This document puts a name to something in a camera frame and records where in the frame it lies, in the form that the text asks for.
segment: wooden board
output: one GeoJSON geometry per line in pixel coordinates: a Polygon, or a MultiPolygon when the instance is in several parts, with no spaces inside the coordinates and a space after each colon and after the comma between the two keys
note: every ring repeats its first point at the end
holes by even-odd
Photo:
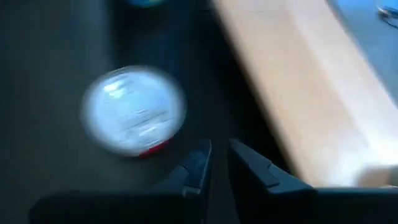
{"type": "Polygon", "coordinates": [[[323,0],[213,0],[296,175],[315,187],[391,184],[398,113],[323,0]]]}

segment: dark background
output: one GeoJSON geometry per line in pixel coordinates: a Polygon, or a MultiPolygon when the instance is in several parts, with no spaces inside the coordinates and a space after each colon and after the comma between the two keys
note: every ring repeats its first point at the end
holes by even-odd
{"type": "Polygon", "coordinates": [[[228,138],[285,167],[205,1],[153,9],[122,0],[0,0],[0,223],[26,223],[58,190],[142,190],[163,178],[201,138],[213,140],[210,223],[236,223],[228,187],[228,138]],[[188,114],[167,147],[120,158],[94,144],[79,120],[81,98],[100,75],[152,65],[181,84],[188,114]]]}

